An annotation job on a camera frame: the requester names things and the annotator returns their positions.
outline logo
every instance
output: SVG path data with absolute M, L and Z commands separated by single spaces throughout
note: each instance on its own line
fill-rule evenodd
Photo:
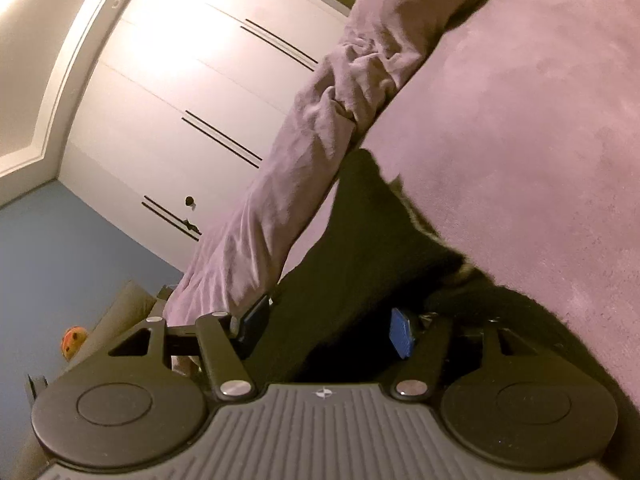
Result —
M 322 387 L 318 391 L 316 391 L 316 395 L 321 399 L 328 399 L 333 394 L 334 393 L 329 388 L 325 388 L 325 387 Z

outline orange ball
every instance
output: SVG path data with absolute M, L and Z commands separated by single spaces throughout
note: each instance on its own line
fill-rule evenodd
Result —
M 64 357 L 66 361 L 71 361 L 73 356 L 78 353 L 82 343 L 86 341 L 87 336 L 87 330 L 81 326 L 73 326 L 66 330 L 65 335 L 62 337 L 62 342 L 60 343 L 62 357 Z

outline dark gap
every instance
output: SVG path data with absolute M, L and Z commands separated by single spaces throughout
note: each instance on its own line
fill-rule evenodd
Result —
M 109 352 L 110 357 L 144 356 L 149 351 L 151 330 L 143 328 Z
M 445 359 L 440 384 L 449 386 L 482 364 L 482 333 L 455 331 Z
M 502 352 L 502 355 L 538 355 L 510 330 L 498 330 L 498 341 L 500 341 L 500 352 Z
M 164 348 L 170 356 L 200 355 L 200 346 L 196 336 L 167 334 L 164 338 Z
M 159 216 L 162 220 L 164 220 L 165 222 L 167 222 L 168 224 L 171 224 L 172 226 L 174 226 L 176 229 L 178 229 L 178 231 L 186 234 L 189 238 L 192 238 L 193 240 L 199 241 L 199 238 L 196 238 L 195 236 L 193 236 L 190 232 L 185 231 L 183 228 L 181 228 L 178 224 L 176 224 L 175 222 L 172 222 L 171 220 L 169 220 L 168 218 L 162 216 L 158 211 L 156 211 L 155 209 L 153 209 L 149 204 L 145 203 L 145 202 L 141 202 L 141 204 L 146 207 L 147 209 L 149 209 L 149 211 L 151 211 L 152 213 L 154 213 L 156 216 Z

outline white wall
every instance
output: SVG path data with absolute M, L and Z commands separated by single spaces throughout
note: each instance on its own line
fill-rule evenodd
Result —
M 0 156 L 27 146 L 49 76 L 84 0 L 14 0 L 0 9 Z

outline ribbed gray surface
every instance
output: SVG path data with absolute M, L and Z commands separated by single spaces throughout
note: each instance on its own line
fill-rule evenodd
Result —
M 270 386 L 251 404 L 227 406 L 199 441 L 159 466 L 105 480 L 612 480 L 597 464 L 572 471 L 507 471 L 449 440 L 431 411 L 383 396 L 374 385 Z M 89 480 L 55 465 L 42 479 Z

